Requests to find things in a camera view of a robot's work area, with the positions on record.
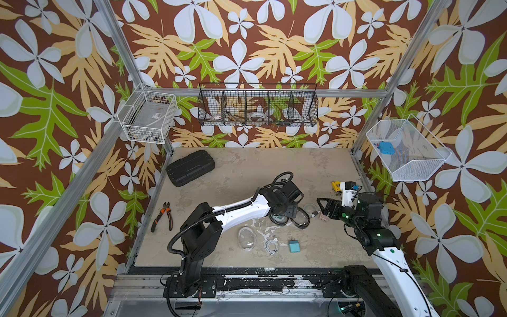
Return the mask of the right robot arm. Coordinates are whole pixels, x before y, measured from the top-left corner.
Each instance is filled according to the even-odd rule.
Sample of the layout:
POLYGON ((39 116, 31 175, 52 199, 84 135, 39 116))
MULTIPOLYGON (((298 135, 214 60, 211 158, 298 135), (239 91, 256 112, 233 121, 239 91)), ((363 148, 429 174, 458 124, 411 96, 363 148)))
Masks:
POLYGON ((382 226, 384 200, 371 193, 353 195, 352 203, 318 198, 323 215, 343 222, 354 230, 355 239, 374 260, 394 299, 380 288, 372 274, 359 265, 343 268, 340 286, 343 293, 357 295, 372 316, 438 316, 405 259, 393 232, 382 226))

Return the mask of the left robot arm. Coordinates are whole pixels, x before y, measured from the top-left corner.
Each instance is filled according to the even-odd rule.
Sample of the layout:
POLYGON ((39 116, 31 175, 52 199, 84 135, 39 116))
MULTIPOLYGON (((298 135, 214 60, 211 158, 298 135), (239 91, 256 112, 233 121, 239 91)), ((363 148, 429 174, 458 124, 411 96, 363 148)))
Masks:
POLYGON ((285 215, 296 210, 304 197, 290 179, 258 188, 250 198, 225 206, 199 204, 170 240, 167 251, 181 257, 175 273, 176 289, 183 297, 194 295, 202 284, 204 259, 216 248, 220 236, 229 229, 252 219, 285 215))

